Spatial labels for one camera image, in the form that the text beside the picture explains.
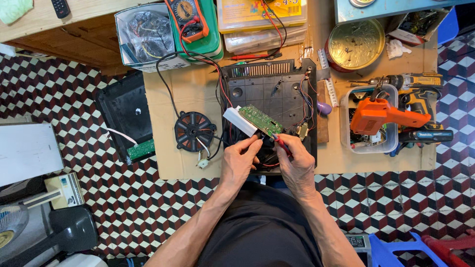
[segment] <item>wooden cabinet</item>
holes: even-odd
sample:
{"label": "wooden cabinet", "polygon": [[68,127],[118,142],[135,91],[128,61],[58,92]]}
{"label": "wooden cabinet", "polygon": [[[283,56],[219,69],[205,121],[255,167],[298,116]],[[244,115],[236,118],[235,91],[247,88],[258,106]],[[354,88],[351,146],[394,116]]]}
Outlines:
{"label": "wooden cabinet", "polygon": [[98,67],[104,75],[130,70],[122,64],[114,14],[45,30],[6,44]]}

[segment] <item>checkered floor tile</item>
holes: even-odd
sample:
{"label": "checkered floor tile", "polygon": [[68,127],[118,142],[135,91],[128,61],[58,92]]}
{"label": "checkered floor tile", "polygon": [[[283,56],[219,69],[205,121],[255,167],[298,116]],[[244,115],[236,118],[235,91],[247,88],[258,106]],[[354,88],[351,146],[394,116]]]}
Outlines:
{"label": "checkered floor tile", "polygon": [[[410,240],[409,231],[448,239],[475,227],[475,35],[438,51],[445,82],[437,121],[454,131],[454,140],[437,147],[433,171],[315,175],[315,188],[343,232],[375,233],[391,242]],[[155,157],[132,166],[118,161],[95,93],[123,77],[61,59],[0,55],[0,118],[31,115],[52,123],[62,172],[77,172],[94,215],[97,254],[150,256],[200,209],[219,180],[163,181]],[[430,262],[418,251],[398,257],[407,266]]]}

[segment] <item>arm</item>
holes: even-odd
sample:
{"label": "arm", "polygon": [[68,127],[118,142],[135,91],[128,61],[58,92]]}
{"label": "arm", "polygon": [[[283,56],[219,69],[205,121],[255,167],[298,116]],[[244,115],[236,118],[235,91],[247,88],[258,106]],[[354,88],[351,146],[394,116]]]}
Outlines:
{"label": "arm", "polygon": [[221,163],[221,178],[215,192],[203,207],[181,226],[144,267],[193,266],[201,254],[219,219],[229,207],[246,181],[262,140],[256,135],[224,150]]}
{"label": "arm", "polygon": [[363,267],[356,251],[325,208],[322,196],[315,190],[315,159],[307,152],[300,138],[287,134],[279,136],[294,157],[290,162],[280,145],[275,144],[282,177],[304,210],[322,255],[323,265]]}

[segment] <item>fan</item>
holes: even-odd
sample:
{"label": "fan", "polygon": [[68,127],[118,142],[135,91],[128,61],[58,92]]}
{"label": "fan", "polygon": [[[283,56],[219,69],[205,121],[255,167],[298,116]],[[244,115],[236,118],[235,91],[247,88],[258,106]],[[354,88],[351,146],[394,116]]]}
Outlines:
{"label": "fan", "polygon": [[0,249],[21,234],[28,219],[28,209],[24,205],[0,206]]}
{"label": "fan", "polygon": [[206,147],[209,147],[213,139],[216,125],[199,112],[180,112],[180,119],[175,123],[175,138],[177,148],[189,152],[198,152],[205,149],[197,140],[199,138]]}

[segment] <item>green plastic container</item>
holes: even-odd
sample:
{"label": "green plastic container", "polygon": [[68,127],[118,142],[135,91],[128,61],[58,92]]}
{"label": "green plastic container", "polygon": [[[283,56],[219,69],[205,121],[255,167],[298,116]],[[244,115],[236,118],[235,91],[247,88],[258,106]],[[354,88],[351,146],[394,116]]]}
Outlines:
{"label": "green plastic container", "polygon": [[[195,51],[201,54],[204,54],[214,60],[223,58],[224,49],[221,42],[221,34],[218,31],[218,20],[216,18],[216,6],[212,0],[201,0],[200,2],[201,12],[208,24],[209,33],[208,36],[198,39],[190,44],[183,42],[184,46],[189,51]],[[177,51],[183,51],[181,49],[179,36],[180,33],[173,27],[173,36],[175,39],[175,47]],[[182,57],[185,57],[189,62],[199,62],[194,59],[190,59],[186,54],[181,54]]]}
{"label": "green plastic container", "polygon": [[[224,50],[221,49],[221,52],[213,57],[210,57],[212,58],[214,61],[216,62],[219,62],[220,60],[222,60],[224,57]],[[198,60],[194,60],[192,58],[185,58],[186,61],[188,61],[189,63],[192,63],[192,64],[198,64],[198,65],[201,65],[201,64],[206,64],[204,62],[201,62],[201,61],[198,61]]]}

